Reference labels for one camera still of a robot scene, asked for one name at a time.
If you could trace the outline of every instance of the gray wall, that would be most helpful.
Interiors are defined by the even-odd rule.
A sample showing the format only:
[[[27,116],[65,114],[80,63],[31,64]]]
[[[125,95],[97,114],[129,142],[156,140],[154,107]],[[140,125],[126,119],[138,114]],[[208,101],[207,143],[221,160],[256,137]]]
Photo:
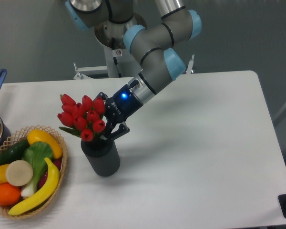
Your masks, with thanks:
[[[154,0],[135,1],[149,27]],[[199,37],[175,47],[197,73],[255,71],[271,116],[286,101],[286,0],[186,0],[203,21]],[[0,1],[0,68],[7,83],[70,80],[78,67],[105,65],[93,30],[79,31],[62,0]],[[286,119],[276,128],[286,159]]]

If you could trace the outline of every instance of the light blue joint cap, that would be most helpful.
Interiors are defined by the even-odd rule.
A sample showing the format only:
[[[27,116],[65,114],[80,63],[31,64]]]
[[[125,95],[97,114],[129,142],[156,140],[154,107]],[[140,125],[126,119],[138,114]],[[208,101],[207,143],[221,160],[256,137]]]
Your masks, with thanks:
[[[164,51],[164,59],[172,80],[176,80],[179,75],[185,72],[185,64],[173,49]]]
[[[199,15],[197,14],[196,11],[194,10],[189,10],[191,16],[192,16],[192,20],[193,20],[193,30],[192,30],[192,35],[190,37],[190,39],[192,39],[193,37],[197,36],[202,29],[202,23],[201,23],[201,19],[199,17]]]
[[[75,24],[77,25],[77,27],[80,30],[88,30],[89,28],[84,24],[84,22],[82,22],[82,20],[79,18],[79,16],[77,16],[76,12],[74,11],[74,9],[72,8],[71,4],[69,1],[66,1],[65,6],[69,12],[69,14],[71,15],[73,21],[75,22]]]
[[[138,32],[140,32],[143,29],[145,29],[145,27],[142,25],[134,25],[129,30],[126,31],[123,41],[125,47],[129,50],[129,52],[135,36],[138,34]]]

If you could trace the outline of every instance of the wicker basket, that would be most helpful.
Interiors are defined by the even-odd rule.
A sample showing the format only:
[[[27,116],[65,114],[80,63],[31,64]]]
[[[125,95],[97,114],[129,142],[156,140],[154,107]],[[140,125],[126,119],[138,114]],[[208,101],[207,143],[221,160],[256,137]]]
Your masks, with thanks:
[[[63,137],[57,131],[55,131],[54,129],[52,129],[50,127],[45,127],[45,126],[38,125],[38,126],[26,127],[26,128],[21,129],[20,131],[16,131],[15,134],[12,134],[11,137],[8,137],[7,140],[3,143],[3,145],[0,148],[0,153],[4,149],[9,148],[14,143],[16,143],[16,142],[26,138],[28,133],[31,130],[33,130],[33,129],[40,129],[40,130],[44,130],[44,131],[48,132],[60,144],[61,149],[62,149],[62,161],[61,161],[60,179],[59,179],[58,185],[56,187],[56,190],[50,196],[50,198],[48,198],[48,200],[40,208],[38,208],[38,209],[36,209],[34,211],[29,211],[29,212],[23,213],[23,214],[21,214],[19,216],[11,216],[11,215],[8,214],[8,211],[10,210],[10,208],[1,207],[0,206],[0,215],[5,217],[5,218],[8,218],[8,219],[26,219],[28,217],[35,216],[36,214],[38,214],[41,211],[43,211],[53,201],[54,197],[57,195],[57,192],[58,192],[58,190],[61,187],[62,179],[63,179],[64,174],[65,174],[66,165],[67,165],[66,144],[65,144],[65,141],[64,141]]]

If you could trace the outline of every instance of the red tulip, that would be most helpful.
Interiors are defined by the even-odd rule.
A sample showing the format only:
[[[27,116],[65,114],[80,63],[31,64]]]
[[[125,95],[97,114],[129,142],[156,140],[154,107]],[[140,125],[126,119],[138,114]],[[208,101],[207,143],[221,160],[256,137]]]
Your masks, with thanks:
[[[86,128],[86,125],[88,125],[88,122],[86,119],[79,116],[79,117],[76,117],[74,119],[74,125],[75,125],[76,129],[82,131]]]
[[[102,115],[103,113],[105,113],[105,104],[102,98],[97,97],[94,101],[94,110],[99,113],[100,115]]]
[[[82,98],[82,105],[85,111],[89,111],[93,106],[93,100],[90,97],[84,95],[84,97]]]
[[[77,104],[73,107],[72,116],[73,116],[74,118],[76,118],[76,117],[83,117],[84,114],[85,114],[84,107],[82,106],[81,103],[77,103]]]
[[[75,105],[76,102],[67,94],[61,94],[61,101],[62,101],[62,105]]]
[[[106,127],[106,124],[103,120],[97,120],[92,124],[92,129],[96,133],[102,132]]]
[[[95,122],[96,120],[100,119],[100,115],[96,111],[88,111],[87,113],[87,121],[88,122]]]
[[[65,126],[71,127],[73,126],[73,117],[71,114],[67,112],[62,112],[61,114],[58,114],[57,117],[61,121],[62,124]]]
[[[74,105],[65,104],[65,105],[62,105],[61,108],[63,109],[63,111],[65,111],[69,114],[72,114]]]
[[[84,129],[82,132],[81,132],[81,138],[83,141],[85,142],[90,142],[93,140],[93,132],[92,130],[89,130],[89,129]]]

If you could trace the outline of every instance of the white table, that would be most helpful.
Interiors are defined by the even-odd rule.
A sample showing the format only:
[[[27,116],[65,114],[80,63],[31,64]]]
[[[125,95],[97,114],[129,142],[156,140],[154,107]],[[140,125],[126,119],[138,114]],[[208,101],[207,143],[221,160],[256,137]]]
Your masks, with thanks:
[[[6,83],[0,116],[11,132],[61,126],[60,94],[112,96],[129,78]],[[60,131],[69,155],[55,201],[0,229],[229,229],[286,224],[278,195],[286,167],[254,72],[182,75],[127,120],[121,166],[97,176],[80,139]]]

